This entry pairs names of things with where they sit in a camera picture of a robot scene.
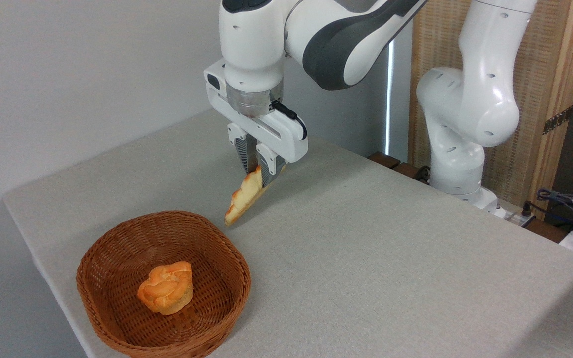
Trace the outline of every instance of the wicker basket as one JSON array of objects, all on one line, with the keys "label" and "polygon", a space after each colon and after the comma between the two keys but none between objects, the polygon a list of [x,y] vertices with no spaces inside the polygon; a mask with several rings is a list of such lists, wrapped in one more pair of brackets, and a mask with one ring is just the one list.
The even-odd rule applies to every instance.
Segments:
[{"label": "wicker basket", "polygon": [[[153,313],[136,297],[158,265],[188,261],[193,299],[173,315]],[[77,289],[94,331],[134,358],[204,357],[225,340],[245,306],[249,267],[209,220],[163,211],[128,220],[81,259]]]}]

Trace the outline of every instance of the woven panel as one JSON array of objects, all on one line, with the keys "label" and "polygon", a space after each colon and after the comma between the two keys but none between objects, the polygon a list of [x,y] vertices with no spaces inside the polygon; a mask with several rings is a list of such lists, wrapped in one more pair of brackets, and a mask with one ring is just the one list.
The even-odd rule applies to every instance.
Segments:
[{"label": "woven panel", "polygon": [[[188,261],[193,299],[177,313],[153,313],[137,299],[152,268]],[[201,358],[229,335],[245,306],[249,268],[204,217],[163,211],[111,229],[81,260],[77,288],[90,323],[110,347],[134,358]]]},{"label": "woven panel", "polygon": [[[410,161],[415,166],[430,165],[430,143],[416,86],[431,68],[461,68],[458,39],[469,4],[470,0],[431,0],[415,18],[409,133]],[[523,202],[530,189],[567,6],[567,0],[537,3],[514,66],[514,97],[521,111],[519,126],[510,140],[486,149],[483,185],[509,202]]]}]

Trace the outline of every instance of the bread slice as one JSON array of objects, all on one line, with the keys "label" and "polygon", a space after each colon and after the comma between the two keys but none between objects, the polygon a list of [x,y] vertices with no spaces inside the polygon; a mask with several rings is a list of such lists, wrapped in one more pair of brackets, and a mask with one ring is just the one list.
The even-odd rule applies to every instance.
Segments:
[{"label": "bread slice", "polygon": [[247,174],[240,189],[231,196],[229,210],[225,213],[225,225],[234,224],[266,190],[267,188],[262,187],[262,170],[258,166]]},{"label": "bread slice", "polygon": [[137,297],[153,312],[177,313],[193,298],[191,264],[178,261],[153,268],[138,288]]}]

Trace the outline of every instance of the white robotic arm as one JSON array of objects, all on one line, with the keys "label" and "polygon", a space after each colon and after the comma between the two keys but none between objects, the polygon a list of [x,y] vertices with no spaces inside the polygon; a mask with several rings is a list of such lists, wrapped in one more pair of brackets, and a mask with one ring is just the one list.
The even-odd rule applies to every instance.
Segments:
[{"label": "white robotic arm", "polygon": [[430,139],[430,186],[502,215],[496,195],[480,185],[484,147],[516,130],[514,60],[536,0],[472,0],[459,36],[463,71],[433,68],[417,96]]},{"label": "white robotic arm", "polygon": [[348,88],[426,1],[378,0],[352,13],[333,0],[222,0],[224,59],[205,70],[207,94],[232,121],[229,139],[245,170],[263,166],[266,186],[307,152],[304,122],[282,105],[285,57],[323,89]]}]

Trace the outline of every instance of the bread loaf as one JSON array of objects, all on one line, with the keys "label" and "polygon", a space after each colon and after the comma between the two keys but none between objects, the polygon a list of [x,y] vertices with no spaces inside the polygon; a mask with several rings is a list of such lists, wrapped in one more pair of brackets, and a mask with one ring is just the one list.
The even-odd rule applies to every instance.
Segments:
[{"label": "bread loaf", "polygon": [[262,188],[262,170],[258,166],[253,172],[247,174],[240,189],[231,196],[229,210],[225,213],[225,225],[234,224],[265,190],[266,188]]},{"label": "bread loaf", "polygon": [[191,264],[178,261],[153,268],[138,288],[137,297],[153,312],[177,313],[193,298]]}]

